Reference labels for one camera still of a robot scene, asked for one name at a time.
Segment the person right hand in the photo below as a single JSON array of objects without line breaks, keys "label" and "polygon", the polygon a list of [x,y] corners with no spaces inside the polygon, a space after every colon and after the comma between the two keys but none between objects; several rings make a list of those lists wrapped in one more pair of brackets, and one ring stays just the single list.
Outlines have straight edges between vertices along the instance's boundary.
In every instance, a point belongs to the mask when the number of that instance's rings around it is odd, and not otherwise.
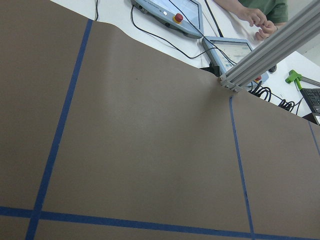
[{"label": "person right hand", "polygon": [[268,20],[260,26],[259,30],[255,33],[255,38],[259,41],[263,41],[273,35],[277,30],[277,26],[272,21]]}]

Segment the person left hand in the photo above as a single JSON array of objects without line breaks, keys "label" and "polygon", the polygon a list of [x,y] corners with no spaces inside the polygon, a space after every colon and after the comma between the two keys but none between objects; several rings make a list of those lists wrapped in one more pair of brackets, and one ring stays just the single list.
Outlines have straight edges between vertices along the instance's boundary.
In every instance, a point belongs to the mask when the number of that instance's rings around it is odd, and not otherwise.
[{"label": "person left hand", "polygon": [[267,22],[266,15],[258,8],[242,7],[236,16],[243,21],[247,21],[251,27],[260,27]]}]

